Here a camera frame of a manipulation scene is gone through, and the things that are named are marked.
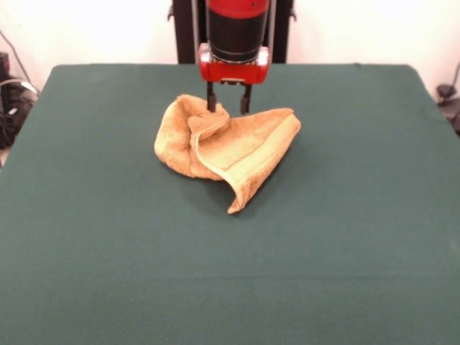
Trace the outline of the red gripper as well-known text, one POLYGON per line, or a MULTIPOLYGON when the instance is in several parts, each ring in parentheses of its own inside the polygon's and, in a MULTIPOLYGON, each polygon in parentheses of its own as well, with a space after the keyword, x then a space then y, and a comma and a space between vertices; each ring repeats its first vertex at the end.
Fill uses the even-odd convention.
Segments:
POLYGON ((240 101, 240 114, 249 113, 251 85, 261 84, 270 67, 270 51, 261 47, 254 60, 248 63, 229 63, 219 60, 211 52, 208 43, 201 43, 198 49, 198 65, 201 76, 206 81, 207 109, 216 110, 216 94, 213 83, 244 83, 244 94, 240 101))

